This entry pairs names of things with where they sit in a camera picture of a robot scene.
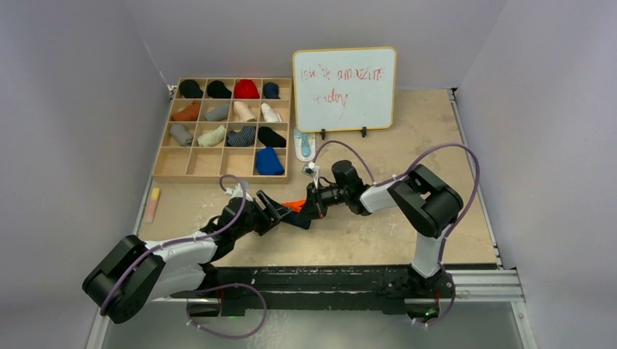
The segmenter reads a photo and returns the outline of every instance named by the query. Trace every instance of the orange cloth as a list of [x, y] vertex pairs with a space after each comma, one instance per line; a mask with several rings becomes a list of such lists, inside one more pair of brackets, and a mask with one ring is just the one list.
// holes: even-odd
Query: orange cloth
[[285, 207], [289, 207], [292, 210], [292, 212], [299, 213], [300, 210], [302, 209], [302, 206], [304, 206], [305, 202], [306, 200], [298, 200], [298, 201], [284, 202], [282, 205]]
[[202, 104], [194, 100], [193, 104], [172, 115], [172, 119], [173, 121], [197, 121], [197, 117], [199, 116], [199, 109], [201, 107]]

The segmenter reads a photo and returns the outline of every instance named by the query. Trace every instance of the wooden organizer box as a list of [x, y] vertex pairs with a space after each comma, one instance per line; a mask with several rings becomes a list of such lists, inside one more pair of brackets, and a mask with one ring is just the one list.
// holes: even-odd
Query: wooden organizer box
[[[154, 165], [153, 177], [162, 181], [169, 182], [215, 182], [218, 178], [225, 174], [233, 174], [248, 182], [258, 183], [285, 183], [288, 181], [288, 166], [290, 149], [293, 147], [293, 139], [290, 136], [290, 114], [291, 114], [291, 89], [292, 79], [254, 79], [244, 78], [255, 82], [259, 91], [260, 99], [241, 100], [236, 99], [234, 95], [231, 99], [215, 99], [208, 97], [206, 86], [214, 81], [222, 81], [227, 89], [234, 91], [235, 84], [243, 78], [183, 78], [178, 82], [178, 86], [184, 80], [193, 79], [197, 81], [204, 97], [199, 99], [184, 98], [178, 89], [172, 101], [170, 114], [167, 117], [167, 125], [165, 133], [161, 140], [159, 153], [156, 156], [156, 164]], [[263, 85], [268, 82], [274, 82], [279, 85], [279, 100], [270, 100], [263, 97]], [[238, 116], [234, 113], [234, 101], [241, 100], [247, 103], [250, 110], [255, 114], [257, 121], [241, 122]], [[193, 103], [199, 101], [201, 103], [199, 118], [197, 121], [177, 122], [173, 121], [172, 115], [183, 110]], [[205, 114], [212, 109], [230, 103], [229, 114], [227, 119], [220, 122], [207, 121]], [[268, 103], [281, 116], [282, 122], [266, 122], [261, 113], [261, 103]], [[193, 144], [188, 147], [182, 147], [171, 136], [170, 127], [173, 124], [182, 124], [193, 135]], [[197, 143], [197, 138], [204, 133], [210, 132], [223, 125], [227, 132], [239, 131], [243, 126], [254, 126], [257, 131], [260, 127], [270, 127], [276, 133], [283, 136], [287, 140], [286, 148], [275, 148], [276, 154], [285, 169], [285, 173], [280, 176], [263, 176], [257, 173], [255, 169], [255, 153], [260, 149], [265, 148], [257, 139], [255, 133], [255, 142], [253, 146], [235, 148], [226, 145], [227, 134], [222, 142], [213, 147], [202, 147]]]

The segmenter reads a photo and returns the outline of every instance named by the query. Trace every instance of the whiteboard frame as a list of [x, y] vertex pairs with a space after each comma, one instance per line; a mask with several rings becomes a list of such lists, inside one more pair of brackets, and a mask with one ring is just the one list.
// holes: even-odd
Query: whiteboard frame
[[[391, 104], [392, 112], [390, 115], [390, 124], [384, 127], [367, 127], [367, 129], [388, 129], [389, 127], [392, 126], [392, 124], [394, 123], [394, 95], [397, 92], [396, 91], [397, 64], [398, 64], [398, 59], [399, 59], [399, 53], [397, 49], [395, 49], [392, 46], [379, 46], [379, 47], [348, 47], [348, 48], [341, 48], [341, 49], [301, 49], [301, 50], [294, 52], [291, 58], [291, 61], [292, 61], [292, 69], [293, 69], [293, 74], [292, 74], [293, 76], [293, 107], [294, 107], [294, 114], [295, 114], [295, 127], [298, 128], [298, 125], [299, 125], [298, 123], [298, 96], [296, 95], [296, 92], [298, 90], [296, 89], [296, 78], [295, 78], [295, 56], [298, 53], [306, 53], [306, 52], [359, 51], [363, 49], [391, 49], [392, 51], [394, 51], [394, 78], [392, 79], [392, 104]], [[345, 131], [359, 131], [359, 130], [362, 130], [362, 127], [359, 127], [357, 129], [325, 129], [326, 132], [345, 132]], [[321, 132], [322, 130], [321, 129], [304, 130], [304, 129], [298, 128], [298, 131], [303, 132], [303, 133], [309, 133], [309, 132]]]

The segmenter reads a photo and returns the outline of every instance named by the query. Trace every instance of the whiteboard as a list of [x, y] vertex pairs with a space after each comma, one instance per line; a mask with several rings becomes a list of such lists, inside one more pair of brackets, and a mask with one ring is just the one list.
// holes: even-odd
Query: whiteboard
[[293, 55], [296, 127], [302, 132], [392, 125], [393, 47], [301, 50]]

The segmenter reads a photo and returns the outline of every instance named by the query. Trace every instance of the wooden tabletop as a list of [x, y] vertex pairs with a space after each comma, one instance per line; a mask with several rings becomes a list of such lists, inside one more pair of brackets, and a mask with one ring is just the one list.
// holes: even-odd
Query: wooden tabletop
[[[446, 142], [460, 142], [461, 136], [445, 90], [398, 91], [394, 101], [394, 123], [384, 130], [330, 133], [326, 140], [349, 144], [368, 163], [377, 181], [397, 175], [424, 150]], [[322, 142], [316, 137], [317, 146]], [[311, 178], [300, 173], [303, 162], [290, 158], [290, 181], [286, 185], [250, 185], [254, 195], [263, 190], [278, 202], [306, 196]], [[322, 175], [332, 178], [331, 165], [350, 160], [360, 177], [370, 182], [362, 164], [339, 145], [329, 145], [317, 161]], [[446, 148], [427, 156], [422, 164], [452, 186], [466, 202], [473, 177], [463, 150]], [[143, 240], [177, 238], [198, 230], [220, 214], [229, 197], [218, 184], [172, 184], [153, 182], [161, 195], [153, 223], [142, 224]], [[326, 218], [313, 221], [310, 230], [281, 224], [264, 236], [249, 233], [236, 242], [235, 249], [216, 262], [226, 266], [266, 265], [361, 265], [410, 263], [415, 249], [411, 224], [396, 208], [367, 217], [356, 216], [347, 206], [331, 207]], [[495, 262], [485, 216], [478, 200], [448, 239], [446, 263]]]

